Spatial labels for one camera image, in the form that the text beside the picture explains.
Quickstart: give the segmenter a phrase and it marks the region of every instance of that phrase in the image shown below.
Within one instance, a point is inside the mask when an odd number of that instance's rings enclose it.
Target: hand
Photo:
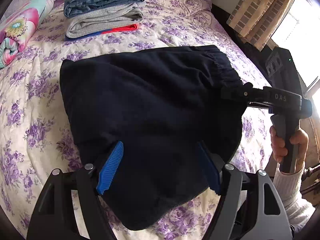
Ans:
[[[288,154],[288,150],[284,147],[284,140],[276,135],[276,129],[273,126],[270,127],[270,134],[273,157],[278,163],[280,163],[282,162],[283,157]],[[302,129],[297,130],[294,133],[294,135],[290,137],[291,144],[299,144],[296,172],[300,171],[303,167],[303,162],[306,158],[306,153],[308,149],[308,141],[309,137],[307,133]]]

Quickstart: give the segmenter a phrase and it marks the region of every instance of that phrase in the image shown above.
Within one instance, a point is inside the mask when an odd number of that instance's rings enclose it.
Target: white sweater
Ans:
[[[298,230],[304,227],[312,216],[315,208],[311,203],[302,198],[300,193],[301,176],[303,169],[293,175],[284,175],[279,171],[279,164],[276,169],[273,184],[275,185],[279,196],[287,213],[289,223]]]

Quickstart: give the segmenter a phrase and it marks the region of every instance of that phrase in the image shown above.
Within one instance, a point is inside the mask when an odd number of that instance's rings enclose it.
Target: floral bedspread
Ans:
[[[210,12],[208,0],[147,0],[145,19],[133,32],[108,33],[64,41],[63,5],[46,17],[26,49],[0,71],[0,205],[26,237],[37,197],[54,168],[81,167],[59,87],[63,59],[80,60],[106,53],[134,52],[167,46],[214,44],[227,54],[244,82],[268,85],[259,70],[233,43]],[[248,108],[243,136],[232,163],[242,171],[264,168],[271,154],[270,116]],[[87,236],[77,198],[74,210],[80,233]],[[169,211],[148,229],[130,231],[104,204],[120,239],[200,239],[219,197],[210,189]]]

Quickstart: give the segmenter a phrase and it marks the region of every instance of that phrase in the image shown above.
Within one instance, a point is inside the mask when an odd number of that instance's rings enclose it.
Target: black handle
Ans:
[[[298,145],[292,145],[289,139],[299,129],[300,119],[295,116],[280,114],[274,114],[270,119],[276,129],[277,136],[284,139],[285,147],[288,149],[288,154],[283,158],[279,169],[284,173],[295,173]]]

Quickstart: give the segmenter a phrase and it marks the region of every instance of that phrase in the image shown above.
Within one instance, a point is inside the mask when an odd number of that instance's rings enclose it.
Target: metal rivet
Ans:
[[[228,171],[232,171],[232,170],[235,169],[235,167],[234,167],[232,164],[230,164],[230,163],[224,165],[224,167],[225,167],[226,170],[228,170]]]
[[[89,170],[92,170],[93,169],[93,164],[92,163],[87,163],[84,168],[89,171]]]
[[[260,176],[266,176],[266,172],[264,170],[258,170]]]
[[[52,171],[52,175],[58,175],[60,173],[60,170],[59,169],[54,169]]]

